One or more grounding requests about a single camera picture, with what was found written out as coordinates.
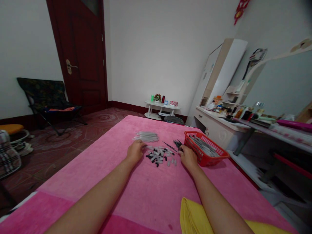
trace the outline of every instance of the hand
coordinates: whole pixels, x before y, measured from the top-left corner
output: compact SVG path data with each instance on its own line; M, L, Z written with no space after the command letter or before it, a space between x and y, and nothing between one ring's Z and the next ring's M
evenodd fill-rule
M126 160L133 163L133 165L137 164L143 156L142 148L144 146L146 144L142 140L135 140L128 148Z
M199 168L197 163L197 156L189 147L185 145L181 145L183 151L179 150L179 154L181 155L181 162L188 169L189 172L192 170L196 170Z

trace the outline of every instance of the white wall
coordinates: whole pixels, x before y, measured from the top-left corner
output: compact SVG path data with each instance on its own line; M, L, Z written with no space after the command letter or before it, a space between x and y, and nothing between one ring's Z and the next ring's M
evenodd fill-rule
M108 101L111 97L111 14L110 14L110 0L103 0L104 3L104 30L105 30L105 51L106 51L106 76L107 76L107 96Z
M235 38L248 41L246 53L230 85L238 85L249 57L258 48L267 48L265 59L289 51L295 44L312 36L310 0L250 1Z
M208 55L239 27L238 3L110 1L112 100L146 106L161 93L188 115Z
M32 114L16 77L63 80L46 1L1 1L0 51L0 119Z

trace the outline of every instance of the orange cushion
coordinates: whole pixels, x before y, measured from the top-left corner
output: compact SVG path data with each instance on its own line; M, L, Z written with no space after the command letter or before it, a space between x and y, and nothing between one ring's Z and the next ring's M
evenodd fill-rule
M24 126L21 124L6 124L6 125L0 125L0 129L7 131L7 133L11 135L11 134L15 134L23 130Z

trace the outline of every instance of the pink table cover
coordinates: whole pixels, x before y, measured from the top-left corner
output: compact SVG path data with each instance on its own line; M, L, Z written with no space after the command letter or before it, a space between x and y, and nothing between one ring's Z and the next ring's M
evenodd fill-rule
M0 224L0 233L43 233L73 204L73 201L38 192ZM159 234L116 215L106 219L99 233Z
M162 141L171 145L174 139L184 142L184 131L197 129L127 116L45 182L38 191L76 202L125 158L132 138L139 131L158 133L160 141L150 145L166 146ZM182 197L198 203L200 199L179 156L176 154L174 158L178 162L176 167L161 164L157 168L144 157L133 171L112 214L151 230L181 233L179 215ZM244 219L296 232L229 160L203 170Z

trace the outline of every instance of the plaid fabric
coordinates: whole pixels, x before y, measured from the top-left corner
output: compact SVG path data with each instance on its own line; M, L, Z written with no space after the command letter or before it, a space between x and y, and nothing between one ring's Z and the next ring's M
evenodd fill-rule
M11 146L10 137L5 130L0 130L0 179L21 167L19 154Z

